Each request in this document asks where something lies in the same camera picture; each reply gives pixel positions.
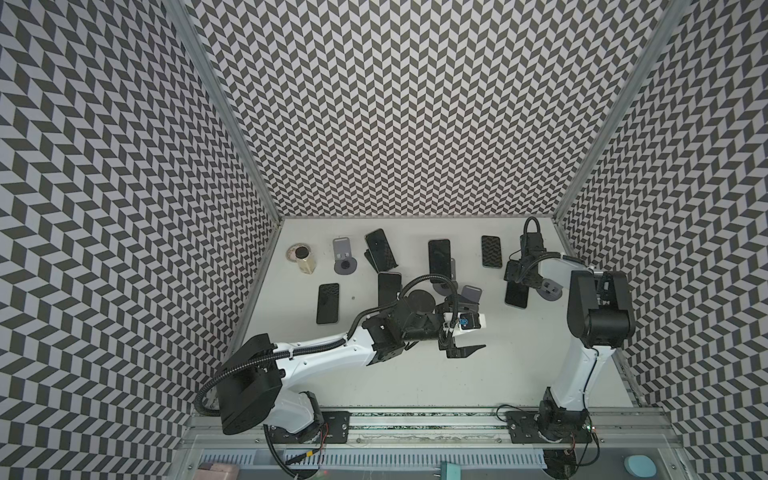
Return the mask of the purple edged phone black stand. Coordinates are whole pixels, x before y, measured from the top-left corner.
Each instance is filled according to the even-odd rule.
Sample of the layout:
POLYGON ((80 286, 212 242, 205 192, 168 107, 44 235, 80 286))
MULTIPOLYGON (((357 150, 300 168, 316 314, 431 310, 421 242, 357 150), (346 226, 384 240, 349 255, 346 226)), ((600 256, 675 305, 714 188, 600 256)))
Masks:
POLYGON ((397 272, 378 274, 378 305, 386 306, 398 300, 402 288, 402 276, 397 272))

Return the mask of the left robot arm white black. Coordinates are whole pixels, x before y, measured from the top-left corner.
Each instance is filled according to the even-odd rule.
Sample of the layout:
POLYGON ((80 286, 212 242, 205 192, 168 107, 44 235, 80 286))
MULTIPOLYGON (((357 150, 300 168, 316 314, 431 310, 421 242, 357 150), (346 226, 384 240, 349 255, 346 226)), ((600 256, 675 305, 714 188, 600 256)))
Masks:
POLYGON ((425 290, 401 294, 361 312, 345 334, 296 343, 274 343, 266 334, 246 341, 213 379, 217 417, 226 435, 259 425, 308 438, 324 422, 316 396, 296 385, 331 371, 392 360, 423 341, 434 341, 449 359, 463 359, 478 346, 459 346, 458 335, 485 328, 476 302, 451 294, 442 303, 425 290))

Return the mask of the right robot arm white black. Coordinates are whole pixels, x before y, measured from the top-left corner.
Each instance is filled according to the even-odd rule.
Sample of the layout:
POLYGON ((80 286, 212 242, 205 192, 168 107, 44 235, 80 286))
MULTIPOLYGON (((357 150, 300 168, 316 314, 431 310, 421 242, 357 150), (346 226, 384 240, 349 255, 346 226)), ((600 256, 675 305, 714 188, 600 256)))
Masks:
POLYGON ((547 260, 563 260, 569 272, 566 323, 572 341, 563 367, 539 403, 536 427, 550 443, 575 437, 587 424, 591 389, 603 366, 636 329, 627 276, 599 271, 582 260, 561 252, 549 252, 539 232, 520 237, 521 258, 510 260, 505 279, 543 290, 547 279, 538 266, 547 260))

